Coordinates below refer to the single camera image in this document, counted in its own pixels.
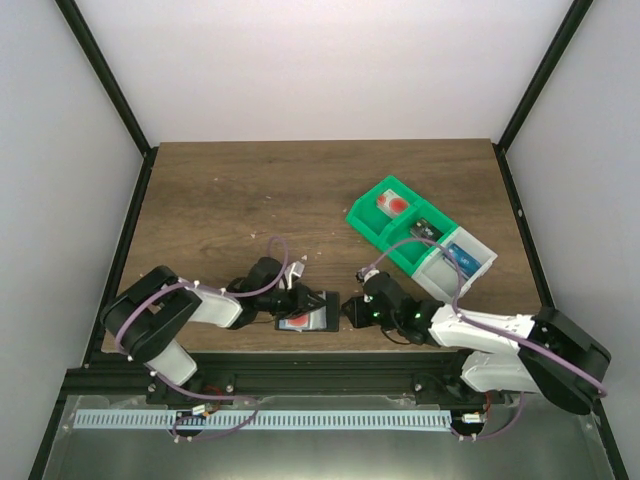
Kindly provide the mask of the black card holder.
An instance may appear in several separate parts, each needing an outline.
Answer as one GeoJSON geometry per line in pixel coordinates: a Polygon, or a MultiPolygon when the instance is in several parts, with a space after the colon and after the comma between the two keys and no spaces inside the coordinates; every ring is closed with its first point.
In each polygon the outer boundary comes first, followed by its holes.
{"type": "Polygon", "coordinates": [[[279,320],[275,322],[275,329],[278,331],[285,332],[298,332],[298,333],[318,333],[318,332],[329,332],[334,333],[339,331],[340,324],[340,296],[338,292],[332,291],[324,291],[326,294],[326,306],[322,309],[316,310],[314,312],[306,313],[312,314],[315,319],[322,320],[324,327],[321,330],[314,331],[292,331],[292,330],[279,330],[277,328],[277,323],[279,320]]]}

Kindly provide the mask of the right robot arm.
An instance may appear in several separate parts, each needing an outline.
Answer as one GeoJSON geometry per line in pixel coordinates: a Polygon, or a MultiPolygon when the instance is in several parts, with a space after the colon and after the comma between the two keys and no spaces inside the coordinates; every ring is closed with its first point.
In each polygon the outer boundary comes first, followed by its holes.
{"type": "Polygon", "coordinates": [[[604,395],[610,353],[555,308],[535,315],[488,314],[417,300],[386,272],[357,278],[362,294],[341,307],[353,327],[378,326],[413,345],[466,351],[460,379],[473,391],[538,393],[577,415],[590,413],[604,395]]]}

